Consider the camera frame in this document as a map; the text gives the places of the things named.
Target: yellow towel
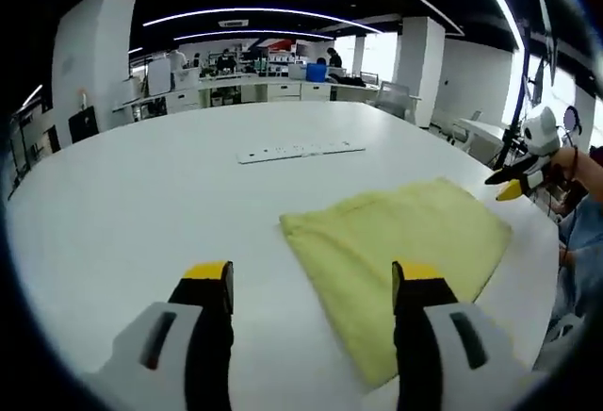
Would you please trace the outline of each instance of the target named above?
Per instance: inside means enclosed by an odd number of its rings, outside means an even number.
[[[397,373],[392,261],[433,265],[459,301],[471,302],[512,235],[507,223],[445,179],[283,215],[281,225],[330,322],[373,387]]]

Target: white power strip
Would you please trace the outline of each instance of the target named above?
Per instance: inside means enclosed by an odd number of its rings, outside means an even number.
[[[344,152],[358,152],[366,150],[364,145],[343,140],[341,142],[295,144],[288,147],[266,147],[263,149],[250,149],[236,154],[240,164],[260,163],[275,159],[300,158],[303,156],[342,154]]]

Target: blue container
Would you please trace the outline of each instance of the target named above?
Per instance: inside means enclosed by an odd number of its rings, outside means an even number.
[[[313,83],[324,83],[327,77],[327,66],[324,64],[308,64],[305,80]]]

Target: human arm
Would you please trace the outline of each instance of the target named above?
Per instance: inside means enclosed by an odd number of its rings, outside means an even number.
[[[575,167],[573,178],[578,180],[596,201],[603,203],[603,167],[596,161],[572,147],[564,147],[552,157],[551,163],[561,166],[565,176],[570,178]]]

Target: office chair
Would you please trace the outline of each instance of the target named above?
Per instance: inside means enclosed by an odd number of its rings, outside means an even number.
[[[470,121],[476,121],[477,119],[479,119],[481,116],[481,111],[475,111],[473,113],[473,115],[469,118]],[[461,126],[457,125],[456,123],[452,124],[452,130],[451,130],[451,137],[452,137],[452,142],[451,144],[454,145],[456,143],[456,141],[459,141],[460,143],[463,144],[463,147],[461,147],[461,150],[464,152],[468,152],[469,151],[469,147],[471,146],[471,142],[473,142],[473,138],[475,138],[475,134],[474,133],[470,133],[468,130],[466,130],[465,128],[462,128]]]
[[[367,72],[361,72],[360,79],[362,79],[365,82],[365,84],[374,84],[375,86],[379,86],[379,75],[378,74],[369,74]]]
[[[404,121],[415,123],[415,105],[406,86],[382,81],[374,106]]]

